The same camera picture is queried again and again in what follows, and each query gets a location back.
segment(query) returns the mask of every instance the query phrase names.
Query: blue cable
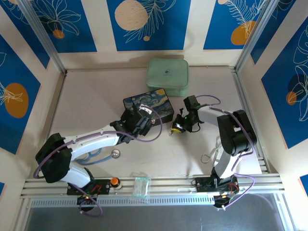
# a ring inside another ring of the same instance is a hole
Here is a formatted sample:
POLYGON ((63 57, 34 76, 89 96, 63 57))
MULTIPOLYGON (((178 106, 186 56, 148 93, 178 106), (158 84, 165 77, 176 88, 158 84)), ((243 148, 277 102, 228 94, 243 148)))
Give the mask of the blue cable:
POLYGON ((88 153, 88 157, 83 158, 83 159, 77 159, 76 162, 78 164, 80 164, 80 165, 94 165, 94 164, 97 164, 97 163, 109 160, 111 155, 107 156, 107 157, 105 157, 105 158, 103 158, 101 160, 97 160, 97 161, 90 162, 90 163, 88 162, 92 157, 95 157, 95 156, 99 155, 101 153, 101 151, 102 151, 102 148, 100 148, 96 153, 93 153, 93 154, 91 152, 89 152, 88 153))

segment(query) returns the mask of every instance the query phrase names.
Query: orange cap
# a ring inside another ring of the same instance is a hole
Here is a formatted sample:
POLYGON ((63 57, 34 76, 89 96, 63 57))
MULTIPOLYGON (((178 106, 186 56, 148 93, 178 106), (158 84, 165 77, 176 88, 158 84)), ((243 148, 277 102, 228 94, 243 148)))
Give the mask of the orange cap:
POLYGON ((119 183, 119 179, 116 178, 116 177, 113 177, 113 178, 111 179, 110 183, 111 183, 112 185, 117 185, 117 184, 119 183))

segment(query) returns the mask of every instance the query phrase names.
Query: starry night box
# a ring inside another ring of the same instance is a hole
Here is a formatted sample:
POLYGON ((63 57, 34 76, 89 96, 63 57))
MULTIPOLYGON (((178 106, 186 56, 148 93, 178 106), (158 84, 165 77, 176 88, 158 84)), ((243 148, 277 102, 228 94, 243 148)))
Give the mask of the starry night box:
MULTIPOLYGON (((130 110, 133 110, 133 103, 135 103, 137 108, 141 104, 147 105, 153 108, 160 115, 163 123, 171 122, 173 119, 174 110, 164 89, 158 89, 144 94, 125 98, 123 103, 125 108, 130 110)), ((157 116, 155 114, 152 116, 153 119, 155 119, 154 126, 159 125, 157 116)))

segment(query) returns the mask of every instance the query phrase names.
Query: white table surface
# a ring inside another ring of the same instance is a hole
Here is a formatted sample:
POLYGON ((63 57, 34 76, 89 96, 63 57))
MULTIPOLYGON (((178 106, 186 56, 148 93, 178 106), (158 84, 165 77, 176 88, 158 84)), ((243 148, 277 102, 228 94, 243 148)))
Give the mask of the white table surface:
MULTIPOLYGON (((146 69, 105 69, 69 71, 53 120, 51 134, 62 136, 79 135, 97 130, 110 122, 119 120, 124 112, 124 98, 147 92, 146 69)), ((228 67, 191 67, 190 95, 212 94, 219 97, 225 110, 241 109, 241 103, 228 67)), ((175 114, 184 107, 184 97, 170 97, 175 114)), ((201 103, 213 103, 210 98, 201 103)), ((97 158, 101 159, 117 148, 118 159, 88 166, 95 177, 129 176, 178 176, 209 175, 212 161, 203 164, 200 157, 215 147, 218 128, 202 124, 197 133, 173 134, 169 136, 170 123, 164 124, 159 139, 151 143, 131 141, 116 147, 106 147, 97 158)), ((159 126, 150 130, 144 140, 154 138, 159 126)), ((260 174, 256 155, 244 157, 236 172, 260 174)))

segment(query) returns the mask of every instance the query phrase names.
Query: mint green box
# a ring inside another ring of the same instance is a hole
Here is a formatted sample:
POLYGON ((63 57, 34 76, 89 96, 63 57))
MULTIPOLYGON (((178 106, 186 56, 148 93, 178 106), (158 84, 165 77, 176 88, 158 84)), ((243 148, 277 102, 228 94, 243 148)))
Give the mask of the mint green box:
POLYGON ((146 84, 150 90, 163 88, 167 96, 185 96, 189 66, 183 59, 154 58, 148 64, 146 84))

